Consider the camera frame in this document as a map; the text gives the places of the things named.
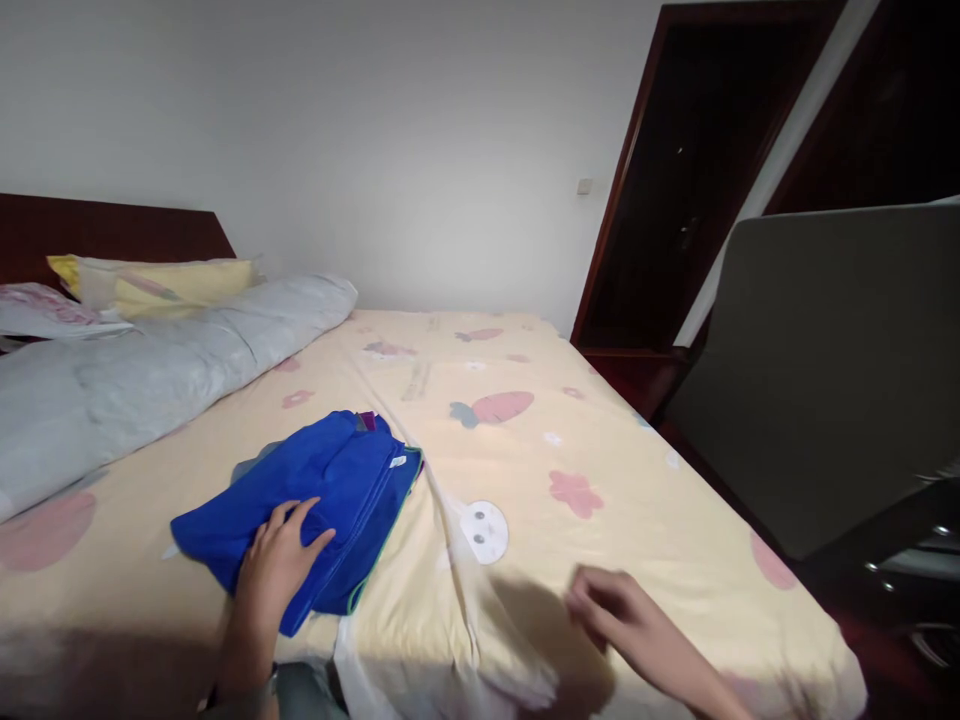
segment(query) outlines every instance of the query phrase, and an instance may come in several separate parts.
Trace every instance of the bedsheet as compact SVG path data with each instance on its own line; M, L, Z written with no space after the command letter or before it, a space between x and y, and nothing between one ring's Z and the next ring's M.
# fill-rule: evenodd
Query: bedsheet
M278 641L280 661L335 656L355 717L689 717L569 628L577 563L633 574L758 715L862 709L836 624L549 323L354 311L0 526L0 713L189 715L227 598L170 519L344 408L382 414L427 459L356 612Z

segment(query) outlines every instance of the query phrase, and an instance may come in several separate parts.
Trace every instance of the blue clothing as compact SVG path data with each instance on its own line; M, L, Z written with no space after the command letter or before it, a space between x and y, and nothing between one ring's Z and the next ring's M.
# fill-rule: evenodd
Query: blue clothing
M311 609L349 615L420 472L419 449L405 447L383 418L367 431L352 412L334 412L264 454L233 485L170 523L180 550L203 562L231 595L243 555L277 505L319 496L300 539L337 535L320 554L284 613L292 636Z

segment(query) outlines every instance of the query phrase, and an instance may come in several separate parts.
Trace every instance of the wooden door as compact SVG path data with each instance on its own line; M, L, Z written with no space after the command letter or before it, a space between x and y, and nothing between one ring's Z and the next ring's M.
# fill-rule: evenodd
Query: wooden door
M662 8L574 327L578 348L673 345L840 7Z
M960 194L960 3L884 0L764 212Z

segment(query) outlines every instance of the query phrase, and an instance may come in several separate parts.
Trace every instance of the pillowcase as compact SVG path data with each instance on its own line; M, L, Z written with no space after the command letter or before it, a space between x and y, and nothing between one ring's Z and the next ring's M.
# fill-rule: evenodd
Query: pillowcase
M76 255L51 255L47 257L47 263L85 308L111 315L119 311L123 317L182 317L199 308L213 305L228 295L243 292L256 284L257 279L252 261L235 258L185 263L141 263ZM172 275L164 273L161 277L151 277L152 272L158 268L174 272ZM171 277L178 276L180 269L189 270L179 279L171 280ZM122 271L132 272L133 275L121 281ZM167 286L167 282L172 282L173 285ZM117 305L117 287L121 283L124 296L122 309Z
M127 265L116 270L116 309L126 319L185 317L226 297L239 295L254 280L250 260Z
M47 265L57 275L60 282L78 300L80 299L80 276L77 272L77 257L75 255L47 255Z
M129 323L101 323L96 313L40 283L0 285L0 335L95 337L130 327Z

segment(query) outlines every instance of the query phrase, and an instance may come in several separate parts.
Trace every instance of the white wall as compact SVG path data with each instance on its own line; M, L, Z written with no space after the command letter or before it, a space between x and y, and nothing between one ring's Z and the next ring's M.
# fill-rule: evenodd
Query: white wall
M361 306L569 333L660 4L0 3L0 191L214 210Z
M203 205L216 104L191 8L0 2L0 192Z
M237 248L569 333L660 2L281 5L214 3Z

